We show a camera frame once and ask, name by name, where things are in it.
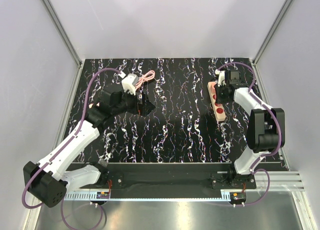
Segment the wooden red socket power strip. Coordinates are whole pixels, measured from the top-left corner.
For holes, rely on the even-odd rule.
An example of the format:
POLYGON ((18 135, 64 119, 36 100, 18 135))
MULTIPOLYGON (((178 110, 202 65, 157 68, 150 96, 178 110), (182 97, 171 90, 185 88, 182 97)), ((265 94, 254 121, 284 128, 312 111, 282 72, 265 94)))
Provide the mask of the wooden red socket power strip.
POLYGON ((218 123, 220 122, 224 122, 226 120, 226 113, 225 113, 225 110, 223 108, 223 105, 222 104, 218 104, 216 102, 216 93, 213 93, 212 92, 212 85, 215 85, 216 82, 215 81, 210 81, 208 82, 207 84, 207 88, 208 88, 208 93, 209 93, 209 97, 210 97, 210 101, 211 101, 211 104, 212 104, 212 109, 213 109, 213 112, 214 112, 214 116, 215 116, 215 119, 218 123))

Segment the pink square charger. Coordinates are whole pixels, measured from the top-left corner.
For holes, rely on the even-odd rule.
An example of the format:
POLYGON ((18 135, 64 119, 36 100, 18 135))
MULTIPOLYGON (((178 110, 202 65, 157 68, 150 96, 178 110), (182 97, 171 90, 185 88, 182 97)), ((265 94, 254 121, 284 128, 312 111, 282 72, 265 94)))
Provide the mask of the pink square charger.
POLYGON ((212 85, 212 86, 211 86, 211 90, 212 90, 213 93, 216 93, 216 86, 215 86, 215 85, 212 85))

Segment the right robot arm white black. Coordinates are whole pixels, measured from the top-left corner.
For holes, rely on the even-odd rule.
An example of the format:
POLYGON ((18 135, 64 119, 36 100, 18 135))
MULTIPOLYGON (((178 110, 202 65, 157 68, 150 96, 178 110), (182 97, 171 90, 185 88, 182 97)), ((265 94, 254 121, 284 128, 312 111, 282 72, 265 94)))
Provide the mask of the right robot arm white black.
POLYGON ((216 70, 215 74, 218 76, 214 86, 217 103, 235 102, 249 114, 246 148, 227 175, 228 185, 236 189, 265 157, 275 155, 284 146, 285 111, 266 104, 241 81, 237 70, 216 70))

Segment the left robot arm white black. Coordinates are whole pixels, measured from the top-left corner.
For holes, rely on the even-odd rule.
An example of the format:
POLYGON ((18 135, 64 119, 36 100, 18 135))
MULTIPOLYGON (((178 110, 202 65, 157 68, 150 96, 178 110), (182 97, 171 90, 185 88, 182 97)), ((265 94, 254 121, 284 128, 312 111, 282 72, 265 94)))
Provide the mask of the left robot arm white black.
POLYGON ((103 89, 92 106, 84 111, 75 129, 46 157, 37 163, 29 161, 23 167, 25 187, 21 200, 24 207, 28 205, 26 194, 36 197, 41 204, 49 208, 60 203, 65 195, 78 188, 93 185, 103 188, 111 183, 107 163, 103 160, 88 163, 76 170, 69 171, 73 160, 90 143, 95 141, 110 125, 111 120, 123 113, 142 117, 148 116, 154 109, 147 93, 142 98, 121 88, 103 89))

